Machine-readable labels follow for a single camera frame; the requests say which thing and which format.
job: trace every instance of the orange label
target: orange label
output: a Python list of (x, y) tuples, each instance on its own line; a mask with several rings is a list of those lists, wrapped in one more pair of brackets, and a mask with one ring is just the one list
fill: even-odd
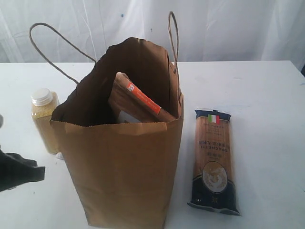
[(161, 107), (156, 104), (153, 100), (148, 98), (139, 88), (137, 88), (133, 83), (127, 85), (127, 89), (131, 91), (138, 99), (145, 103), (149, 108), (155, 111), (157, 114), (160, 112)]

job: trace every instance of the italian flag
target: italian flag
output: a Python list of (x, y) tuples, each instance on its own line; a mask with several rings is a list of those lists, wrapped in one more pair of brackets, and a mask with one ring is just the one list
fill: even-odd
[(208, 114), (209, 123), (217, 123), (220, 124), (219, 115)]

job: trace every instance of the jar lid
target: jar lid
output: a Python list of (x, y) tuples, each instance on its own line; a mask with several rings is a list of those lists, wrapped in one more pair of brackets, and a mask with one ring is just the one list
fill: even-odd
[(35, 106), (44, 106), (53, 100), (53, 95), (48, 88), (40, 88), (32, 94), (31, 98)]

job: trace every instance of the white table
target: white table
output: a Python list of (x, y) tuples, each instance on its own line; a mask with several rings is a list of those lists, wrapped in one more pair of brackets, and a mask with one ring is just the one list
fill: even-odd
[[(80, 80), (93, 63), (58, 64)], [(184, 125), (167, 229), (305, 228), (305, 78), (288, 61), (181, 62)], [(75, 84), (47, 63), (0, 64), (0, 144), (46, 166), (45, 180), (0, 193), (3, 229), (85, 229), (64, 161), (49, 155), (31, 120), (39, 87), (63, 102)], [(191, 198), (196, 107), (232, 114), (241, 217), (186, 205)]]

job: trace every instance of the white curtain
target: white curtain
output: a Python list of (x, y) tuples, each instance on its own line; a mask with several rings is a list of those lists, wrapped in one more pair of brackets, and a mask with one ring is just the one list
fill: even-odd
[[(291, 60), (305, 63), (305, 0), (0, 0), (0, 62), (44, 62), (29, 27), (45, 22), (85, 53), (134, 36), (165, 47), (169, 11), (179, 27), (179, 61)], [(87, 62), (51, 30), (33, 39), (53, 62)]]

